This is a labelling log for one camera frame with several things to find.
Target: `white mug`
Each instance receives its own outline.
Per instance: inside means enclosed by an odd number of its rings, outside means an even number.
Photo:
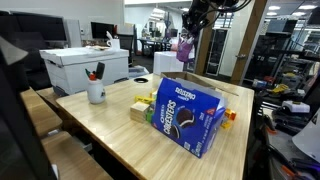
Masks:
[[[120,40],[119,39],[110,39],[107,41],[107,45],[112,49],[120,49]]]

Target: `pen holder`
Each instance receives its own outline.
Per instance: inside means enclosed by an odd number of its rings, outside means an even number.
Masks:
[[[106,99],[106,93],[104,91],[103,84],[101,80],[89,80],[88,86],[88,100],[91,104],[102,103]]]

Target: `office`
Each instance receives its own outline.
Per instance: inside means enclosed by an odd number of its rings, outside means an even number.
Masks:
[[[205,3],[2,1],[1,179],[317,179],[319,3]]]

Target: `oreo box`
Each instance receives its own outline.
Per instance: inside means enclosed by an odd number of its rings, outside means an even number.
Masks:
[[[211,147],[224,112],[221,93],[183,79],[163,78],[152,125],[201,158]]]

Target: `blue box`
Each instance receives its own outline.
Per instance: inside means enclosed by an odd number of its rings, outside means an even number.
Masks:
[[[185,80],[163,78],[152,125],[201,158],[211,147],[225,112],[221,94]]]

